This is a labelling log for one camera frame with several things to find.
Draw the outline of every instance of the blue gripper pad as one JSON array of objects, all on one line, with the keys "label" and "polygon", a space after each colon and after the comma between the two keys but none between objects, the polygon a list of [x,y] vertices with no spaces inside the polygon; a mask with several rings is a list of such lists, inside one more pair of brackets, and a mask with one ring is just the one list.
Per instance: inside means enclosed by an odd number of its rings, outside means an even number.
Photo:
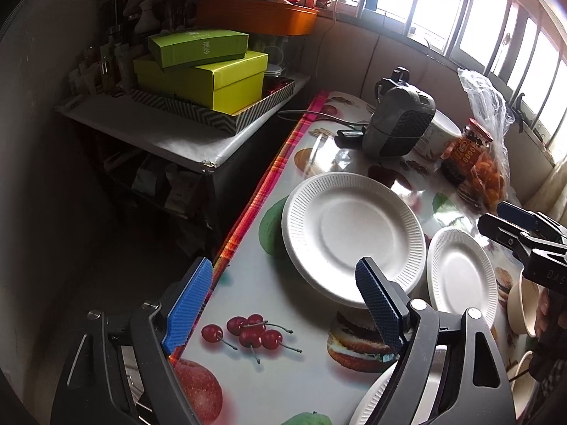
[{"label": "blue gripper pad", "polygon": [[185,286],[179,289],[179,297],[167,314],[167,329],[162,347],[168,355],[187,341],[207,293],[213,285],[213,266],[208,259],[197,259],[192,268],[195,268],[195,272]]},{"label": "blue gripper pad", "polygon": [[407,344],[402,330],[402,317],[390,302],[372,268],[382,274],[372,259],[359,260],[354,273],[356,284],[384,343],[399,353]]}]

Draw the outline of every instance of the chevron pattern tray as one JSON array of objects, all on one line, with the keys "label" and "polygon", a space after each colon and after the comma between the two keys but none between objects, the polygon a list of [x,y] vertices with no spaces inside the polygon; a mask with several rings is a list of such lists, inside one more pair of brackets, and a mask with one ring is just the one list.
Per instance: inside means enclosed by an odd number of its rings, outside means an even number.
[{"label": "chevron pattern tray", "polygon": [[195,105],[184,99],[171,99],[169,97],[156,96],[137,89],[132,91],[131,96],[136,102],[198,121],[199,123],[220,129],[233,136],[249,126],[256,119],[260,118],[260,116],[268,110],[291,97],[294,86],[295,82],[291,81],[290,84],[285,85],[271,95],[240,110],[240,112],[234,115],[215,112],[214,110]]}]

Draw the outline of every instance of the orange container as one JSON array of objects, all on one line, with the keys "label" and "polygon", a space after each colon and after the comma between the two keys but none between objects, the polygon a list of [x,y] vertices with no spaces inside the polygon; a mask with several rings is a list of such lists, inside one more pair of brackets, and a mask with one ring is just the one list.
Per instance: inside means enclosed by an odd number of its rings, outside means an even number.
[{"label": "orange container", "polygon": [[201,0],[197,25],[266,35],[308,35],[317,10],[263,0]]}]

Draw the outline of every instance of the white wall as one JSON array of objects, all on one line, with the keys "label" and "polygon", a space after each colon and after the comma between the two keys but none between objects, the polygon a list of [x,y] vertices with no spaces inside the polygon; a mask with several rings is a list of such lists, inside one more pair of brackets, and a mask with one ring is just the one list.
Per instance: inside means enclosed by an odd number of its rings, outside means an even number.
[{"label": "white wall", "polygon": [[95,39],[96,1],[27,0],[0,42],[0,367],[20,397],[46,310],[110,218],[71,123],[50,111]]},{"label": "white wall", "polygon": [[[459,127],[472,116],[468,97],[454,70],[395,39],[345,22],[337,22],[324,35],[332,23],[318,17],[313,33],[305,42],[301,66],[312,75],[312,93],[321,88],[338,90],[374,104],[374,84],[403,66],[410,72],[410,82],[429,93],[437,108]],[[526,134],[518,134],[515,124],[506,136],[506,146],[512,187],[520,200],[525,201],[542,185],[552,166]]]}]

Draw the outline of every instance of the human hand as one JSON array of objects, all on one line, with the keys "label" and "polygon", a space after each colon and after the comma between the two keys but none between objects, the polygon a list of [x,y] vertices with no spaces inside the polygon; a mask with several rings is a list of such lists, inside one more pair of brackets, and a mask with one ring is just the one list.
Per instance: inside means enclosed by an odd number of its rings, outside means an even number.
[{"label": "human hand", "polygon": [[[544,288],[539,296],[538,309],[535,313],[535,334],[539,338],[549,326],[549,289]],[[567,311],[559,315],[558,324],[561,328],[567,329]]]}]

